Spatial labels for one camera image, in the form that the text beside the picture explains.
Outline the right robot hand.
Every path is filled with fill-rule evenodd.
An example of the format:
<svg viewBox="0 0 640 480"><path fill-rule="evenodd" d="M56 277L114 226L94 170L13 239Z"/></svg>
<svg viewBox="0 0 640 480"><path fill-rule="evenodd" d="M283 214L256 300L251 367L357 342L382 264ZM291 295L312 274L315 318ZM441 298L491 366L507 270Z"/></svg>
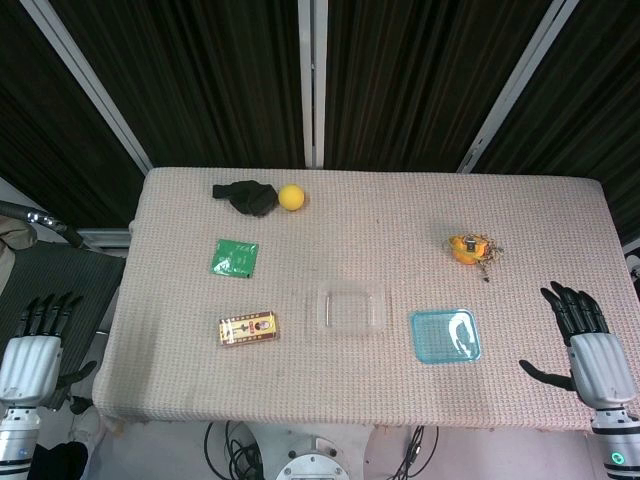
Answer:
<svg viewBox="0 0 640 480"><path fill-rule="evenodd" d="M540 292L555 316L570 373L547 373L524 359L519 361L522 370L543 384L576 393L594 410L622 409L634 401L638 390L631 367L598 302L556 281Z"/></svg>

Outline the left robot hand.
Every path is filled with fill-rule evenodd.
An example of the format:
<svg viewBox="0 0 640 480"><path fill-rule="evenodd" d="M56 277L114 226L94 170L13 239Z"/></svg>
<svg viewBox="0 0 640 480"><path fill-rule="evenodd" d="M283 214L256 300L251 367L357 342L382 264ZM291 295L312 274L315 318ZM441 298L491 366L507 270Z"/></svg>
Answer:
<svg viewBox="0 0 640 480"><path fill-rule="evenodd" d="M1 403L9 408L43 406L58 390L89 376L95 361L62 375L63 333L83 300L70 292L39 297L23 309L1 363Z"/></svg>

